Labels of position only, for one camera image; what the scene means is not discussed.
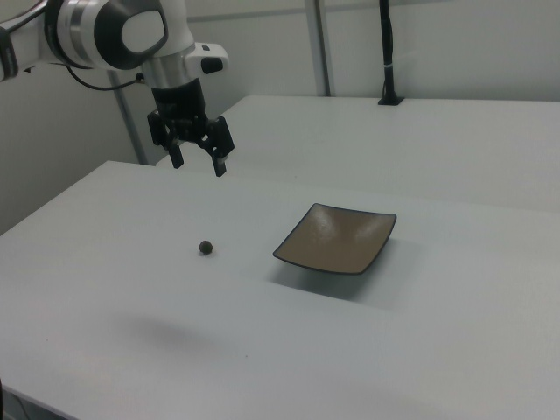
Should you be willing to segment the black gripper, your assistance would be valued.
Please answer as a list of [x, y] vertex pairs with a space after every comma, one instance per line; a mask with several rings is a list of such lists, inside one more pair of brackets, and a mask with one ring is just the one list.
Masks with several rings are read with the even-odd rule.
[[196, 143], [212, 159], [216, 177], [226, 171], [226, 160], [234, 150], [227, 120], [208, 120], [200, 79], [180, 87], [153, 88], [157, 108], [147, 115], [152, 142], [163, 147], [175, 169], [184, 164], [179, 140]]

